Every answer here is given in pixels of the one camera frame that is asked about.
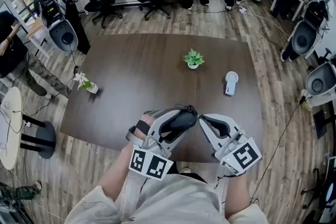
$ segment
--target round white table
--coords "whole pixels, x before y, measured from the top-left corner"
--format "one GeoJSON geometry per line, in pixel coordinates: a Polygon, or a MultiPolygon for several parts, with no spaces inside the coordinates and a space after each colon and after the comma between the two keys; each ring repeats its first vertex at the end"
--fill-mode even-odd
{"type": "Polygon", "coordinates": [[[55,129],[48,121],[37,121],[22,113],[21,94],[17,87],[9,89],[1,104],[1,110],[9,116],[10,123],[6,149],[0,150],[0,160],[7,170],[14,168],[20,148],[36,151],[42,158],[51,158],[56,146],[55,129]],[[23,121],[38,126],[35,137],[22,133],[22,130],[24,129],[23,121]],[[34,143],[39,146],[21,143],[22,141],[34,143]]]}

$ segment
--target white flower pot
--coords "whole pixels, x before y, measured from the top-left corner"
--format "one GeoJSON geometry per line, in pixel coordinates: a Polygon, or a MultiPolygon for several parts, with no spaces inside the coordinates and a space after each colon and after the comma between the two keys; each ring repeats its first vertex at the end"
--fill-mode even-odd
{"type": "Polygon", "coordinates": [[[97,93],[98,92],[98,87],[94,83],[91,82],[91,87],[87,88],[87,90],[91,93],[97,93]]]}
{"type": "Polygon", "coordinates": [[[190,63],[188,63],[188,66],[190,69],[196,69],[199,65],[191,65],[190,63]]]}

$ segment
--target potted plant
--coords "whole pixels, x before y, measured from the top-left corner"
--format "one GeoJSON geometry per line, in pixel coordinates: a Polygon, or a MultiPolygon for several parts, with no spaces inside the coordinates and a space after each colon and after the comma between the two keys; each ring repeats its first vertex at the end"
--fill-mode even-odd
{"type": "Polygon", "coordinates": [[[81,72],[80,74],[76,74],[74,78],[75,81],[79,81],[78,88],[79,89],[87,89],[89,92],[97,93],[98,87],[93,82],[90,82],[85,75],[85,73],[81,72]]]}
{"type": "Polygon", "coordinates": [[[188,63],[190,69],[196,69],[199,65],[203,64],[203,56],[200,53],[191,49],[187,55],[184,56],[184,61],[188,63]]]}

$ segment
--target camouflage pants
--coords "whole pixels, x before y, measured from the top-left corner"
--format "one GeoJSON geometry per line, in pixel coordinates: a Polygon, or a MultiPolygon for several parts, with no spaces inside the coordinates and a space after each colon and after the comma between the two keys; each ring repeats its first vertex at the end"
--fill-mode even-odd
{"type": "Polygon", "coordinates": [[[25,58],[13,70],[12,75],[19,79],[24,85],[31,88],[37,95],[45,96],[47,94],[46,89],[37,84],[32,74],[30,74],[29,69],[43,78],[60,94],[64,95],[66,98],[70,97],[71,90],[69,87],[64,85],[56,76],[51,74],[49,70],[43,65],[43,63],[38,60],[35,55],[32,55],[28,51],[25,58]]]}
{"type": "Polygon", "coordinates": [[[0,186],[0,201],[32,200],[36,194],[39,194],[39,191],[35,186],[19,188],[0,186]]]}

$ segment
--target white portable fan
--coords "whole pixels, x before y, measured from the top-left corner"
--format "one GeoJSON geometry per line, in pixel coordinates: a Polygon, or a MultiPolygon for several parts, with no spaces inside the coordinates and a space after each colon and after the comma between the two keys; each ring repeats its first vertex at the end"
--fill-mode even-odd
{"type": "Polygon", "coordinates": [[[230,71],[228,74],[226,74],[225,81],[226,81],[225,93],[227,95],[234,95],[236,83],[238,82],[238,74],[236,72],[230,71]]]}

